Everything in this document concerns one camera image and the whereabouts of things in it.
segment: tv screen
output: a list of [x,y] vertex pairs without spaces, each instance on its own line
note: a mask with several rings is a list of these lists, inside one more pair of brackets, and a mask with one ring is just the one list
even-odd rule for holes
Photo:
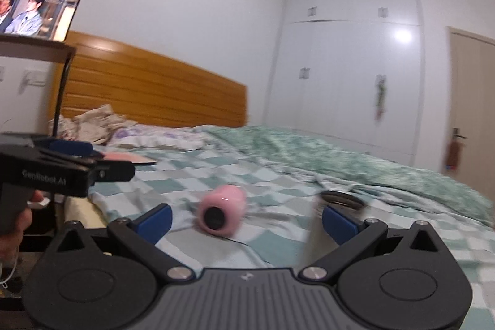
[[65,41],[80,0],[0,0],[0,34]]

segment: wardrobe door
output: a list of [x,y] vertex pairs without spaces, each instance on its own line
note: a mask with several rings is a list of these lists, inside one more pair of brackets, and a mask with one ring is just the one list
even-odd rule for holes
[[374,144],[377,75],[383,71],[383,24],[349,23],[342,41],[343,69],[335,126],[330,135]]
[[311,22],[317,12],[317,0],[287,0],[284,23]]
[[310,70],[305,80],[298,129],[319,135],[332,135],[336,129],[338,100],[345,86],[349,22],[313,23]]
[[421,85],[421,32],[416,26],[384,24],[385,102],[375,145],[414,154]]
[[266,125],[297,128],[304,80],[312,46],[312,23],[286,24],[282,32],[275,75],[269,94]]
[[313,20],[352,20],[351,0],[314,0],[314,3]]
[[380,22],[418,25],[416,0],[349,0],[351,19],[357,22]]

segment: human hand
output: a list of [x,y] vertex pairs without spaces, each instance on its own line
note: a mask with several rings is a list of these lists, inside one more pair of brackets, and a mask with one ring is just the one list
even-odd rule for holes
[[[41,191],[34,191],[32,202],[41,202],[43,200],[43,193]],[[0,236],[0,261],[9,261],[15,256],[16,250],[21,244],[22,235],[33,221],[33,214],[31,209],[25,208],[24,211],[19,214],[15,222],[15,230],[13,233]]]

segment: pink cup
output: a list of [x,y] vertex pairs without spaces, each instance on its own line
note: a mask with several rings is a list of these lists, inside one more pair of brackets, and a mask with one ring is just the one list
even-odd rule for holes
[[246,205],[246,194],[239,186],[220,186],[201,201],[197,223],[209,234],[231,236],[241,225]]

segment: light switch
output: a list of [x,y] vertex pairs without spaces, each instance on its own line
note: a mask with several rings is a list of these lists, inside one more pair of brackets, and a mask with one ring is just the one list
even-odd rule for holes
[[47,71],[24,71],[24,83],[28,86],[44,86],[47,79]]

